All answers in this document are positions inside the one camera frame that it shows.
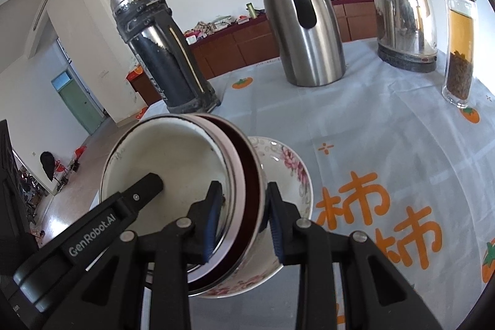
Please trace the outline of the pink flower white plate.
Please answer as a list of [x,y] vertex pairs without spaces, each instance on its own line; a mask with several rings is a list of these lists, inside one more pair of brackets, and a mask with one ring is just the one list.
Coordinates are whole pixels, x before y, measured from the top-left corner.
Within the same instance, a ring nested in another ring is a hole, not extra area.
[[[250,136],[249,140],[258,154],[266,180],[276,182],[282,199],[295,205],[302,218],[310,219],[314,192],[301,157],[283,142],[269,137]],[[266,228],[229,277],[207,291],[194,294],[203,298],[234,297],[264,284],[281,270],[282,265],[273,251],[270,229]]]

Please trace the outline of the white enamel bowl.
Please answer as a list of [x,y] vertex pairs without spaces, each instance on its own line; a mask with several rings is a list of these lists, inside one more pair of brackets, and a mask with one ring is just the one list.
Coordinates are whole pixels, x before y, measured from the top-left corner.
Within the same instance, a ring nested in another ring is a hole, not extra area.
[[199,280],[226,258],[243,221],[246,191],[233,141],[200,116],[164,115],[139,122],[112,149],[102,174],[100,199],[126,190],[149,173],[159,175],[164,189],[131,224],[139,235],[158,232],[184,217],[194,202],[205,198],[211,182],[222,185],[225,201],[213,254],[205,265],[188,270],[189,281]]

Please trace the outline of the white orange print tablecloth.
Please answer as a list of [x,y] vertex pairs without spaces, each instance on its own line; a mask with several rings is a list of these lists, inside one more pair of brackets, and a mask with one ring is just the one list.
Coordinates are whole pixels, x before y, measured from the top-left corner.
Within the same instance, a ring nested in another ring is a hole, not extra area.
[[345,76],[320,88],[289,84],[277,59],[218,76],[216,114],[295,150],[315,222],[366,232],[457,328],[494,269],[494,95],[475,81],[461,111],[443,99],[441,71],[395,69],[372,39],[344,54]]

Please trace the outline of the green door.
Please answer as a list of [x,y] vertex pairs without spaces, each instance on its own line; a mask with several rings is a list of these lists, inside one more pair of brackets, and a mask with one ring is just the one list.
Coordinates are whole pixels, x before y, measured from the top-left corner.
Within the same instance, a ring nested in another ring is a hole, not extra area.
[[71,73],[68,70],[63,71],[52,80],[52,85],[77,122],[92,135],[103,123],[104,117]]

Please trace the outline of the steel electric kettle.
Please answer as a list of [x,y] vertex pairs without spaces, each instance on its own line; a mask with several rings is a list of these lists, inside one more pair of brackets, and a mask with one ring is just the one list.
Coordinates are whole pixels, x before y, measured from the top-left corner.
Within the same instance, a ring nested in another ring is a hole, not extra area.
[[393,67],[417,73],[435,70],[437,33],[430,0],[374,0],[377,54]]

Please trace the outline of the dark red wooden sideboard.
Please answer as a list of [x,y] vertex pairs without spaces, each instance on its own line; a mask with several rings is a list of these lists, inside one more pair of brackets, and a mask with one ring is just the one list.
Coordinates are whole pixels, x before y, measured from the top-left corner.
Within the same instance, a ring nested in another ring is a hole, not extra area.
[[[377,35],[373,0],[332,0],[342,42]],[[262,15],[191,45],[200,71],[207,79],[279,56],[273,30]]]

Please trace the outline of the black steel thermos flask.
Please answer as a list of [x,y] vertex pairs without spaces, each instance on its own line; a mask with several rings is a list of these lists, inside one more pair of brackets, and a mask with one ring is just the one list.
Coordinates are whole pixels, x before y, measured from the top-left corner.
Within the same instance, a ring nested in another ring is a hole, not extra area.
[[172,114],[221,104],[201,72],[166,0],[110,0],[118,33]]

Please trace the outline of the glass tea bottle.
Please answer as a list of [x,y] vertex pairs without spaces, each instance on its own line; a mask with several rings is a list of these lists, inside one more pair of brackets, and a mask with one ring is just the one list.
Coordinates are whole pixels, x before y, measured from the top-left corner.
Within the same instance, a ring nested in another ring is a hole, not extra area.
[[448,23],[448,47],[442,96],[465,109],[471,91],[474,70],[474,23],[476,0],[445,0]]

